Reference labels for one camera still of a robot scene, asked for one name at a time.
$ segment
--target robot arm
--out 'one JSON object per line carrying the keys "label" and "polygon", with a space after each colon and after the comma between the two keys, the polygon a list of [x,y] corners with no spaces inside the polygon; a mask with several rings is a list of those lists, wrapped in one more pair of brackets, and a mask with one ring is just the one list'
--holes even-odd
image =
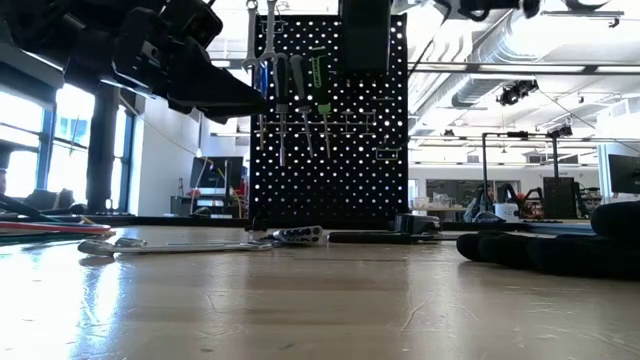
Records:
{"label": "robot arm", "polygon": [[201,0],[8,0],[0,9],[18,48],[64,69],[65,82],[101,82],[165,98],[214,121],[260,113],[259,92],[211,65],[222,21]]}

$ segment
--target wooden table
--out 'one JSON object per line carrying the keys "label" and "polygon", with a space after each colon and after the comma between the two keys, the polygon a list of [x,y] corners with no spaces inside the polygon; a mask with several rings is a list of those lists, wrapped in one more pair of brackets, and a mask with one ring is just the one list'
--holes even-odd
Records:
{"label": "wooden table", "polygon": [[639,284],[470,263],[452,242],[115,260],[76,246],[0,248],[0,359],[640,358]]}

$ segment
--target black pegboard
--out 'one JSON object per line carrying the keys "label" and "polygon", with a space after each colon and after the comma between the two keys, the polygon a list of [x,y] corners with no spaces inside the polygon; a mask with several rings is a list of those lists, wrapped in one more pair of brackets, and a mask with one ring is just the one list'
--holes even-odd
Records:
{"label": "black pegboard", "polygon": [[[345,75],[340,69],[341,22],[338,16],[283,16],[283,32],[275,37],[275,50],[289,57],[299,54],[310,58],[312,47],[324,46],[330,61],[333,115],[329,123],[344,123],[344,111],[355,112],[348,128],[330,126],[332,157],[327,157],[322,137],[324,126],[312,125],[315,156],[307,150],[304,121],[295,113],[294,94],[290,90],[290,113],[285,139],[286,166],[280,166],[278,125],[266,125],[264,150],[260,148],[259,118],[251,121],[250,217],[259,220],[328,224],[336,219],[355,223],[393,220],[408,211],[408,89],[406,15],[392,17],[390,65],[386,75]],[[256,54],[264,51],[266,35],[257,27]],[[311,66],[307,80],[311,91]],[[274,84],[271,75],[266,85],[269,112],[266,123],[280,121],[275,113]],[[365,115],[376,110],[369,120]],[[322,122],[314,106],[311,123]],[[376,160],[375,148],[402,148],[397,161]]]}

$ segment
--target screwdriver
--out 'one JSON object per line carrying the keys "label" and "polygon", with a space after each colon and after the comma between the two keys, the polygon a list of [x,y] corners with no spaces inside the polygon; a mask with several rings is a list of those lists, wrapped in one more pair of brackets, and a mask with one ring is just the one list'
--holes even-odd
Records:
{"label": "screwdriver", "polygon": [[331,114],[331,102],[329,101],[329,70],[326,58],[327,51],[324,46],[311,49],[314,98],[318,102],[318,113],[322,115],[324,120],[324,140],[327,142],[327,156],[331,159],[328,122],[329,114]]}
{"label": "screwdriver", "polygon": [[304,129],[309,142],[309,154],[313,158],[313,143],[311,142],[311,130],[309,129],[309,113],[311,112],[311,103],[307,100],[306,83],[304,81],[304,58],[300,55],[291,57],[291,70],[293,72],[293,81],[296,85],[296,93],[298,93],[298,108],[296,109],[304,118]]}
{"label": "screwdriver", "polygon": [[286,149],[284,137],[286,135],[287,113],[289,112],[289,76],[291,67],[289,57],[278,53],[273,67],[273,82],[276,88],[276,112],[280,115],[280,166],[286,164]]}

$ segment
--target computer screen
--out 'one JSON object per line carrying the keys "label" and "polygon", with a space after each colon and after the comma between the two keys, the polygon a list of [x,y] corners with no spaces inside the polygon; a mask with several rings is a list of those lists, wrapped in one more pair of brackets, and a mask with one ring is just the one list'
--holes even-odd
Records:
{"label": "computer screen", "polygon": [[[229,162],[229,174],[225,173],[226,161]],[[242,179],[242,163],[242,157],[209,157],[205,166],[204,158],[194,158],[191,169],[191,188],[224,188],[224,178],[220,174],[222,172],[225,177],[229,177],[230,186],[238,189]]]}
{"label": "computer screen", "polygon": [[609,155],[611,192],[640,194],[640,157]]}

